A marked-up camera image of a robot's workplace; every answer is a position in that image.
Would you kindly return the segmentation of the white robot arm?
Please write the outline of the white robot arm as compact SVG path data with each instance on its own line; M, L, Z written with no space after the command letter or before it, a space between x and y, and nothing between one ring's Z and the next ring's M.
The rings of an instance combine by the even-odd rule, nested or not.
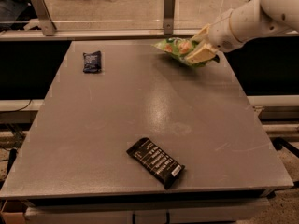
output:
M230 52L252 39L288 30L299 31L299 0L250 0L203 27L192 38L198 46L185 59L191 64L205 62L218 51Z

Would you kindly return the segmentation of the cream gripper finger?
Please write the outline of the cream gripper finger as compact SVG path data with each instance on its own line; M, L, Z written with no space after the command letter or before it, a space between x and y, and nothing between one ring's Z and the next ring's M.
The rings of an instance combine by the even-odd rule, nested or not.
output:
M205 25L196 35L194 35L191 38L191 41L196 41L200 43L204 39L208 38L208 32L209 32L210 25Z
M216 56L218 49L209 42L202 41L191 53L189 53L185 60L190 64L196 64L211 60Z

